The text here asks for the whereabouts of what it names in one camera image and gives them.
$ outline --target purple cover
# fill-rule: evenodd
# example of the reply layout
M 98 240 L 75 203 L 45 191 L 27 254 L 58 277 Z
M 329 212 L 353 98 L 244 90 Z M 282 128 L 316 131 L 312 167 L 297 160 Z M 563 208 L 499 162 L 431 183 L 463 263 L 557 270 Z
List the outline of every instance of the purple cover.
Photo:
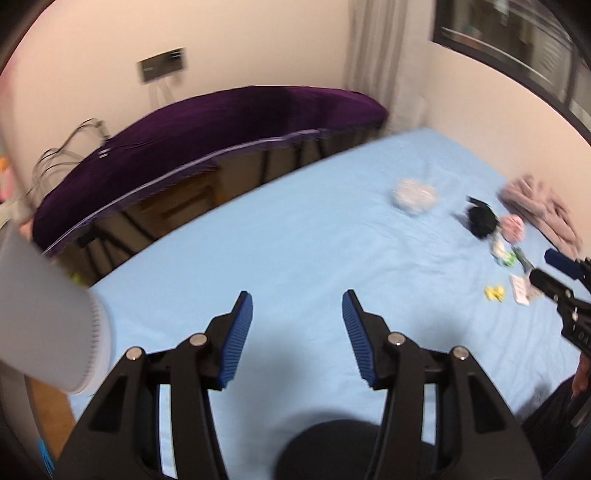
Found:
M 57 254 L 85 225 L 211 168 L 223 155 L 381 127 L 387 117 L 365 95 L 313 87 L 250 86 L 174 103 L 72 170 L 37 209 L 33 240 L 46 255 Z

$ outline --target curtain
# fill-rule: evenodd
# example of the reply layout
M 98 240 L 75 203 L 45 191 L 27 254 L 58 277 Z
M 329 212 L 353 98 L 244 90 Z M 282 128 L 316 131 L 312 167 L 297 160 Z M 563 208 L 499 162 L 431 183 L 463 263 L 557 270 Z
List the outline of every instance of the curtain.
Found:
M 434 15 L 434 0 L 354 0 L 345 83 L 389 110 L 386 134 L 424 123 Z

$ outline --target window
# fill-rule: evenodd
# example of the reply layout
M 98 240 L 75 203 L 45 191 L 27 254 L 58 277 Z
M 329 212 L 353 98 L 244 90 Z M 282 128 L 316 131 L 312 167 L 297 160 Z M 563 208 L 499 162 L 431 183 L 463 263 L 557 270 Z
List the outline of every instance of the window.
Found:
M 581 60 L 577 66 L 576 84 L 570 110 L 591 130 L 591 71 Z
M 520 82 L 591 143 L 591 72 L 539 0 L 437 0 L 433 40 Z

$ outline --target wooden floor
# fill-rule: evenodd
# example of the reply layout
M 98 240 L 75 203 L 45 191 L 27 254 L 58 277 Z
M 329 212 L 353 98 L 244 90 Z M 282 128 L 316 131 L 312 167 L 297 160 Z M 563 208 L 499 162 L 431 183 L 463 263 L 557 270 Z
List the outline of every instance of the wooden floor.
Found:
M 39 380 L 29 379 L 37 417 L 54 459 L 59 458 L 76 424 L 65 394 Z

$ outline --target cable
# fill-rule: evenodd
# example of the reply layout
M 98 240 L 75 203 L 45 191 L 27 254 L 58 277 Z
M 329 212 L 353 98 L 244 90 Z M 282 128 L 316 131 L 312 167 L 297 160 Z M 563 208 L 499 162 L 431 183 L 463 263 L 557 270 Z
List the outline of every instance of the cable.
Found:
M 93 129 L 98 131 L 98 135 L 101 137 L 103 144 L 106 143 L 107 140 L 110 138 L 108 130 L 105 127 L 105 123 L 102 120 L 98 120 L 97 118 L 89 118 L 88 120 L 85 120 L 84 122 L 82 122 L 66 138 L 66 141 L 61 145 L 61 147 L 49 148 L 48 150 L 45 150 L 43 152 L 43 154 L 41 155 L 39 160 L 37 160 L 37 163 L 33 167 L 33 174 L 32 174 L 32 178 L 31 178 L 31 188 L 24 195 L 24 198 L 27 198 L 38 187 L 41 186 L 41 179 L 52 168 L 64 166 L 64 165 L 71 165 L 71 164 L 78 165 L 84 159 L 84 157 L 82 157 L 81 155 L 78 155 L 70 150 L 67 150 L 66 147 L 69 145 L 69 143 L 72 141 L 72 139 L 76 136 L 76 134 L 78 134 L 80 131 L 82 131 L 88 127 L 93 127 Z M 55 165 L 50 165 L 50 166 L 46 167 L 46 169 L 43 172 L 41 172 L 40 174 L 38 173 L 39 169 L 41 168 L 41 165 L 43 163 L 46 163 L 46 162 L 56 158 L 59 155 L 67 155 L 71 158 L 74 158 L 77 161 L 76 162 L 60 162 Z
M 152 111 L 156 111 L 160 108 L 160 104 L 158 103 L 158 87 L 154 84 L 154 82 L 148 85 L 148 93 L 150 94 L 150 107 L 152 107 Z
M 162 80 L 162 83 L 164 84 L 164 86 L 166 87 L 166 90 L 164 90 L 162 88 L 162 85 L 160 83 L 160 80 Z M 171 103 L 174 103 L 176 100 L 174 99 L 174 95 L 172 93 L 172 91 L 170 90 L 170 87 L 168 86 L 168 82 L 166 81 L 166 78 L 163 79 L 158 79 L 156 81 L 156 84 L 160 87 L 160 90 L 162 90 L 162 95 L 164 95 L 164 98 L 167 100 L 168 104 L 170 105 Z
M 76 134 L 78 132 L 80 132 L 81 130 L 84 130 L 85 128 L 88 128 L 88 127 L 96 128 L 97 130 L 99 130 L 99 134 L 103 138 L 103 140 L 104 141 L 108 140 L 108 134 L 105 134 L 105 132 L 103 130 L 104 125 L 105 125 L 105 123 L 102 120 L 98 120 L 97 118 L 89 118 L 88 120 L 82 122 L 70 134 L 70 136 L 66 139 L 66 141 L 63 143 L 63 145 L 60 148 L 50 148 L 49 150 L 45 150 L 43 152 L 43 155 L 41 155 L 41 158 L 39 158 L 39 160 L 37 160 L 37 164 L 41 163 L 46 158 L 49 158 L 49 157 L 59 153 L 61 150 L 65 149 L 68 146 L 68 144 L 72 141 L 72 139 L 76 136 Z

